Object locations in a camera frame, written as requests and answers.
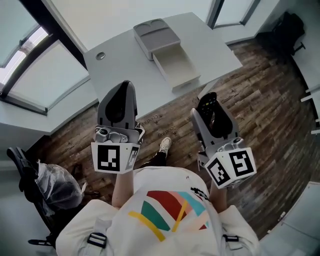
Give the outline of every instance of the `black and white marker cube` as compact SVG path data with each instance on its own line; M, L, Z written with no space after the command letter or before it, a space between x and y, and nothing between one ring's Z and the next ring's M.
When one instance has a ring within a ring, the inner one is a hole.
M125 174L133 170L139 144L92 142L91 151L93 166L96 172Z
M218 189L243 182L257 173L250 147L217 152L204 167Z

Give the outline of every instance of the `white table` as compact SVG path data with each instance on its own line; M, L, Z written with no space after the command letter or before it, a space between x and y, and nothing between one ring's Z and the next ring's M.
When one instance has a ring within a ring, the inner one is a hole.
M220 39L219 34L192 12L167 17L164 21L181 39L182 48L201 74L199 80L172 92L172 87L166 82L154 61L148 60L145 56L131 29L84 54L99 101L111 88L124 80L130 80L135 87L139 118L195 88L217 81L242 67L237 57ZM105 57L97 60L96 55L100 52L104 52Z

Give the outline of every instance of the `table leg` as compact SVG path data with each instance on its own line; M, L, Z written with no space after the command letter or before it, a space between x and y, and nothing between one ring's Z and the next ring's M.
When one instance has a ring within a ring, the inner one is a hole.
M312 99L312 97L313 97L312 94L309 95L309 96L307 96L307 97L304 97L304 98L301 99L301 102L305 102L305 101L307 101L307 100L310 100L310 99Z
M320 134L320 130L312 130L311 134Z
M309 88L308 90L305 90L305 92L306 92L306 93L310 93L310 92L316 91L316 90L318 90L318 89L320 89L320 84L318 84L318 85L316 85L316 86L314 86L314 87L311 87L311 88Z

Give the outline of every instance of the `backpack strap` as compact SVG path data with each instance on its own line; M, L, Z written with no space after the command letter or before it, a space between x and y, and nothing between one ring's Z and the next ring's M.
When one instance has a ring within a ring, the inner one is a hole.
M93 227L93 232L87 239L87 246L84 249L84 256L100 256L102 250L107 246L107 229L111 226L111 220L97 218Z

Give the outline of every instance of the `plastic bag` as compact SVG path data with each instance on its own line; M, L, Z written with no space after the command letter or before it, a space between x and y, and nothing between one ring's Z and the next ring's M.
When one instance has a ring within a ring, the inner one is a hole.
M81 203L86 183L81 190L75 178L61 166L40 161L38 165L38 178L35 182L51 209L44 208L47 216L52 215L53 211L75 208Z

